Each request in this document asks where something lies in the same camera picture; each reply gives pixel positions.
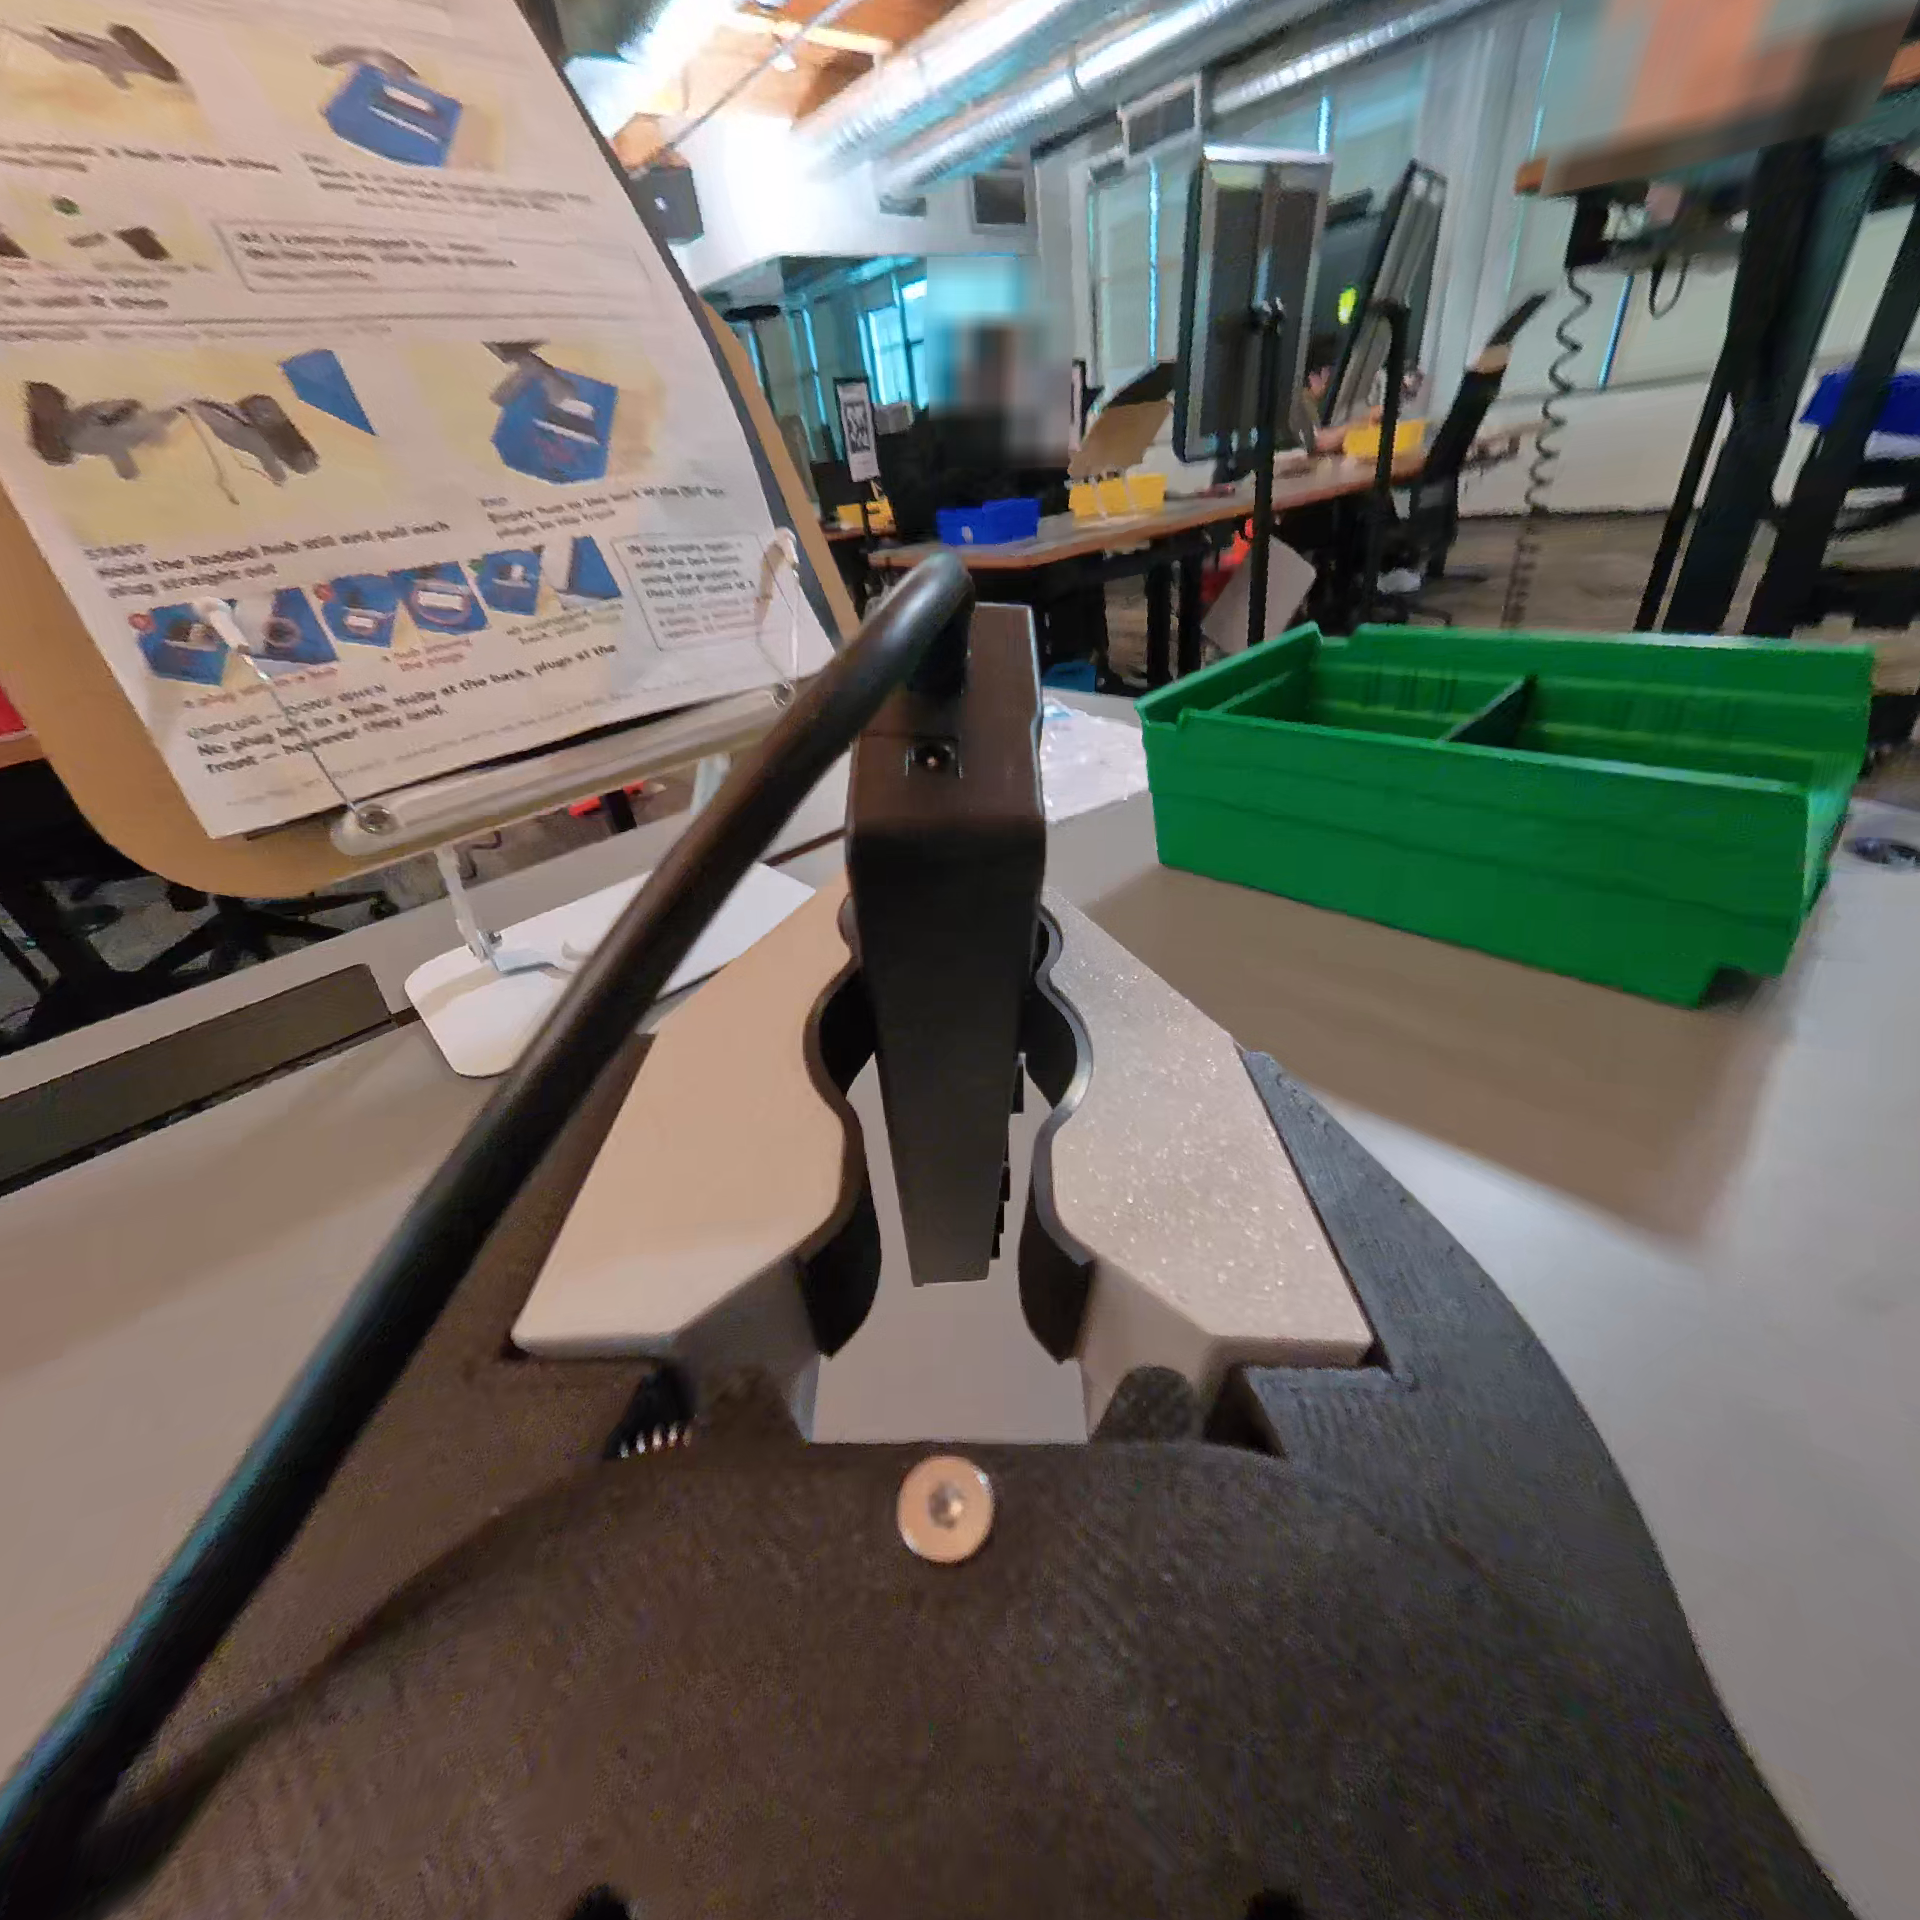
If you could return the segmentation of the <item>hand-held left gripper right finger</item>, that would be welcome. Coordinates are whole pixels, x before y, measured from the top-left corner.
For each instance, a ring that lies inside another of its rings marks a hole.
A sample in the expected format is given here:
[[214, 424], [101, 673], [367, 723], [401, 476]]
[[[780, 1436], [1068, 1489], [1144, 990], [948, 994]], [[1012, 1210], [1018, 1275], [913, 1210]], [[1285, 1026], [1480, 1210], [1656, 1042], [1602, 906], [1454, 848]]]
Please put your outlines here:
[[1210, 1410], [1237, 1369], [1352, 1373], [1370, 1320], [1239, 1047], [1053, 890], [1022, 1003], [1041, 1101], [1018, 1306], [1083, 1424], [1169, 1375]]

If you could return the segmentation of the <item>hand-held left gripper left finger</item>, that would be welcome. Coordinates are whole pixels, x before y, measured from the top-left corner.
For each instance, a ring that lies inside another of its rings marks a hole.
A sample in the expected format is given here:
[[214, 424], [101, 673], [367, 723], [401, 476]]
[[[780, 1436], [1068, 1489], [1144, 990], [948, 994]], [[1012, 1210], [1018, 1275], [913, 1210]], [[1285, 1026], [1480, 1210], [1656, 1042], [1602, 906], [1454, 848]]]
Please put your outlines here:
[[655, 1358], [697, 1397], [765, 1375], [814, 1424], [876, 1306], [881, 1234], [845, 1099], [871, 1024], [830, 879], [650, 1040], [509, 1332], [547, 1363]]

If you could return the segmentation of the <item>black USB hub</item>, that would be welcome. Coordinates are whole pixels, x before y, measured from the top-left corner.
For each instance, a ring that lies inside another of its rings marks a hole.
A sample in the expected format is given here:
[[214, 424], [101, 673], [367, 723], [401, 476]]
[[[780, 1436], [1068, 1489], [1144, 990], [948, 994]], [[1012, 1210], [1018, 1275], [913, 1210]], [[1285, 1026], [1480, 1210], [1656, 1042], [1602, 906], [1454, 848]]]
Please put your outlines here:
[[913, 1287], [998, 1250], [1037, 951], [1041, 683], [1028, 612], [974, 604], [852, 752], [845, 869]]

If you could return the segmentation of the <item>green plastic bin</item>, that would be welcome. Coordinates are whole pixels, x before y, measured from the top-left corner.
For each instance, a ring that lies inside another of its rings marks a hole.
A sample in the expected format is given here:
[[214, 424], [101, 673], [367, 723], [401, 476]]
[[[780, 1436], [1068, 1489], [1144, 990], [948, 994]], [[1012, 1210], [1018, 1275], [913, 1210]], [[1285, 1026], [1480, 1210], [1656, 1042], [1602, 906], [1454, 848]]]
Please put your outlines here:
[[1779, 977], [1866, 646], [1296, 629], [1135, 703], [1160, 867], [1672, 1005]]

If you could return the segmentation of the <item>black desk strip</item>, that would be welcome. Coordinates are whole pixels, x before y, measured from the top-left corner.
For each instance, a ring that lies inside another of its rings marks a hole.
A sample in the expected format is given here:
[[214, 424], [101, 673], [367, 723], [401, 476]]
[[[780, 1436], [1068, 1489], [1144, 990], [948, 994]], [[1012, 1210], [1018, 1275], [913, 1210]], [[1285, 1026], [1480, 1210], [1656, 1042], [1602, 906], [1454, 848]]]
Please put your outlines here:
[[4, 1196], [295, 1067], [382, 1037], [395, 1013], [367, 968], [348, 968], [123, 1056], [4, 1099]]

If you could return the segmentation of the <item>laminated paper sheet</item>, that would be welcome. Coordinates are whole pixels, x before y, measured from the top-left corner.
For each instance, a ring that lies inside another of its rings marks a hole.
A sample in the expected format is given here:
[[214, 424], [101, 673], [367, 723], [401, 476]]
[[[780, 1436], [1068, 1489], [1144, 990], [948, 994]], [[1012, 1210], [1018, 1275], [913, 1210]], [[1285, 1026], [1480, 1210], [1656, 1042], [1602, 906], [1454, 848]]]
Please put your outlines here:
[[1100, 815], [1149, 790], [1144, 735], [1129, 723], [1041, 700], [1037, 779], [1044, 826]]

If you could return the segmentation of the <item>grey cardboard panel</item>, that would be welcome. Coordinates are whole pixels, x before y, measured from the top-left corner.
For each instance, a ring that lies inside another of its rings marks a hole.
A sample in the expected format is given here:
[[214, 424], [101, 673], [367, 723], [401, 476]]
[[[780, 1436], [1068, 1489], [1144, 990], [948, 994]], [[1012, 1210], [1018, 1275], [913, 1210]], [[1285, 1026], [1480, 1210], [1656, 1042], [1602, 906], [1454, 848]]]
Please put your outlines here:
[[1314, 564], [1285, 545], [1234, 543], [1231, 564], [1201, 613], [1204, 661], [1227, 661], [1289, 635], [1310, 612]]

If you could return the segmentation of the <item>wooden workbench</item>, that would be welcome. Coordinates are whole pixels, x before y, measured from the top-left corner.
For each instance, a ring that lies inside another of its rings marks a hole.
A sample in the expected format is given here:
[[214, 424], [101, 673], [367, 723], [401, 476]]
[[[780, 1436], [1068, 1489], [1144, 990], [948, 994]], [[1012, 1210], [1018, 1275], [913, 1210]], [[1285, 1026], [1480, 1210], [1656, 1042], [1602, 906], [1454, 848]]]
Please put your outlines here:
[[[1511, 461], [1539, 424], [1483, 427], [1465, 454], [1465, 471]], [[1373, 469], [1343, 454], [1282, 454], [1274, 482], [1274, 518], [1358, 497], [1368, 504]], [[1129, 683], [1109, 670], [1106, 588], [1144, 583], [1145, 592], [1145, 685], [1197, 670], [1201, 663], [1201, 569], [1223, 553], [1255, 512], [1255, 482], [1197, 497], [1173, 497], [1154, 510], [1118, 518], [1072, 512], [1041, 518], [1022, 543], [961, 545], [957, 560], [974, 572], [979, 604], [1004, 604], [1031, 613], [1037, 663], [1093, 661], [1093, 693], [1122, 693]], [[918, 569], [941, 543], [877, 543], [865, 564], [871, 576], [868, 612], [895, 576]]]

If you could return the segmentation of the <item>black computer monitor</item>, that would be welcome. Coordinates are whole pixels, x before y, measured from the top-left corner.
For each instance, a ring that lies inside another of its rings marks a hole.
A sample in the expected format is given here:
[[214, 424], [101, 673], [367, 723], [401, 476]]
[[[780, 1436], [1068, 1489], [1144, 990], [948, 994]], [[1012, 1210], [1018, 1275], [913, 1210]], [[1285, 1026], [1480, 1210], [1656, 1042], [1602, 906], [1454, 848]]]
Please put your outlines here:
[[1289, 445], [1333, 159], [1207, 142], [1189, 183], [1173, 449], [1239, 482]]
[[1384, 403], [1386, 374], [1407, 374], [1421, 354], [1445, 178], [1409, 159], [1384, 198], [1368, 198], [1321, 236], [1318, 295], [1333, 317], [1334, 358], [1321, 397], [1321, 424], [1355, 422]]

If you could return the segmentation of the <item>black legged workbench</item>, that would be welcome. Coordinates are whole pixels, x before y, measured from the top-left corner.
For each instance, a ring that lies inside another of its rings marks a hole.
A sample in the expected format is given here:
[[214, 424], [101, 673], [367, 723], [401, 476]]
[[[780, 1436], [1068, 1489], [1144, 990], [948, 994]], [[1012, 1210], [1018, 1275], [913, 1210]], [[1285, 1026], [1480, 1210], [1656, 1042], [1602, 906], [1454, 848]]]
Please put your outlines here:
[[[1733, 609], [1763, 523], [1773, 523], [1773, 545], [1739, 635], [1790, 637], [1803, 622], [1821, 613], [1821, 583], [1831, 572], [1825, 569], [1825, 549], [1859, 469], [1865, 469], [1865, 445], [1892, 384], [1908, 330], [1915, 319], [1915, 172], [1903, 165], [1897, 167], [1908, 147], [1915, 147], [1915, 43], [1897, 48], [1891, 80], [1853, 124], [1821, 137], [1777, 142], [1773, 147], [1757, 147], [1757, 137], [1745, 137], [1737, 147], [1754, 159], [1739, 190], [1744, 230], [1730, 317], [1644, 576], [1634, 635], [1718, 631]], [[1639, 248], [1644, 273], [1652, 273], [1668, 258], [1690, 258], [1708, 248], [1703, 239], [1690, 236], [1701, 225], [1678, 213], [1666, 230], [1643, 225], [1639, 239], [1630, 241], [1607, 233], [1614, 208], [1634, 205], [1652, 224], [1656, 190], [1666, 187], [1682, 190], [1678, 205], [1686, 208], [1689, 193], [1696, 201], [1693, 190], [1709, 172], [1703, 159], [1666, 171], [1632, 157], [1592, 165], [1610, 172], [1571, 179], [1571, 157], [1564, 167], [1539, 157], [1517, 178], [1520, 198], [1573, 203], [1564, 284], [1581, 314], [1589, 309], [1581, 275], [1607, 265], [1616, 252], [1625, 258]], [[1914, 205], [1903, 241], [1865, 342], [1838, 390], [1836, 422], [1779, 510], [1773, 485], [1790, 452], [1817, 337], [1859, 230], [1892, 193], [1892, 172], [1908, 179], [1903, 193]], [[1557, 459], [1548, 440], [1564, 424], [1553, 409], [1571, 393], [1559, 384], [1559, 362], [1577, 349], [1571, 319], [1553, 337], [1564, 354], [1548, 369], [1551, 397], [1542, 404], [1503, 629], [1517, 629], [1528, 612], [1548, 519], [1548, 471]]]

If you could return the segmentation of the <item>silver ventilation ducts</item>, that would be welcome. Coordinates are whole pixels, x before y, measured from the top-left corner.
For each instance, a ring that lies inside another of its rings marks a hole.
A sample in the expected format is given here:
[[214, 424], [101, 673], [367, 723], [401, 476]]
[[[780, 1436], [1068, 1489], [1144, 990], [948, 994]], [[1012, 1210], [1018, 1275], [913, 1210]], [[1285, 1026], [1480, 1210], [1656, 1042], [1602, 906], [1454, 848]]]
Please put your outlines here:
[[798, 179], [883, 205], [1197, 87], [1196, 129], [1475, 21], [1490, 3], [964, 3], [791, 124]]

